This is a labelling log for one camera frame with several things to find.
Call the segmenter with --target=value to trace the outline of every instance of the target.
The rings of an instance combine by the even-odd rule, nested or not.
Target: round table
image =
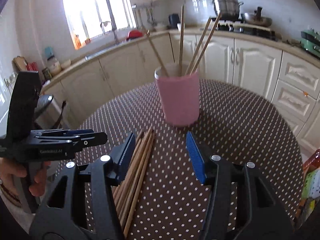
[[[137,135],[150,125],[156,141],[127,239],[197,238],[210,189],[193,172],[185,147],[188,130],[212,153],[236,164],[255,162],[294,218],[303,187],[300,149],[284,119],[264,98],[227,83],[201,80],[199,119],[177,128],[165,122],[155,83],[147,84],[104,104],[80,126],[106,132],[108,143],[84,149],[75,161],[93,162],[122,143],[130,131]],[[66,162],[60,162],[58,172]],[[232,186],[228,230],[236,219],[236,184]],[[93,230],[90,195],[87,185],[87,221]]]

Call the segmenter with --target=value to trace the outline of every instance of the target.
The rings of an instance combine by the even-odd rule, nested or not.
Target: drawer
[[[276,91],[271,102],[303,122],[308,119],[316,104],[316,100],[311,96],[305,96],[302,90],[281,80],[277,82]]]
[[[295,117],[294,115],[290,114],[286,110],[280,108],[279,106],[276,106],[276,109],[281,114],[283,119],[287,122],[294,136],[297,136],[300,133],[302,127],[304,126],[304,122]]]
[[[305,60],[283,52],[279,79],[318,98],[320,69]]]

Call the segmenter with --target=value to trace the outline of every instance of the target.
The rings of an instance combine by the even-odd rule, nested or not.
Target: black container
[[[177,13],[170,14],[169,23],[170,23],[170,29],[178,29],[177,24],[181,23],[179,15]]]

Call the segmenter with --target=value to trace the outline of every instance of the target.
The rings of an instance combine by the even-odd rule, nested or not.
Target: sink
[[[106,49],[100,50],[100,51],[98,51],[98,52],[96,52],[96,53],[94,53],[94,54],[89,54],[89,55],[85,56],[84,58],[85,58],[85,60],[89,60],[89,59],[95,58],[95,57],[97,57],[97,56],[100,56],[100,55],[102,55],[103,53],[107,52],[108,50],[110,50],[110,49],[112,49],[112,48],[114,48],[114,47],[116,47],[116,46],[118,46],[118,45],[121,44],[121,43],[122,43],[122,42],[112,44],[111,46],[107,47]]]

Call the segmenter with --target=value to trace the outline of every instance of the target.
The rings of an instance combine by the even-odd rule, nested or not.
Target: polka dot tablecloth
[[[200,116],[185,128],[168,125],[154,83],[125,93],[93,113],[81,129],[108,135],[106,145],[84,149],[76,155],[78,165],[93,162],[151,125],[156,142],[127,239],[198,238],[205,217],[210,187],[195,177],[185,147],[186,133],[236,164],[255,162],[274,186],[293,219],[303,186],[302,159],[298,143],[284,119],[264,98],[223,82],[200,82]],[[67,161],[60,162],[58,172]],[[90,185],[86,186],[87,221],[94,228]],[[232,185],[228,230],[234,229],[237,197]]]

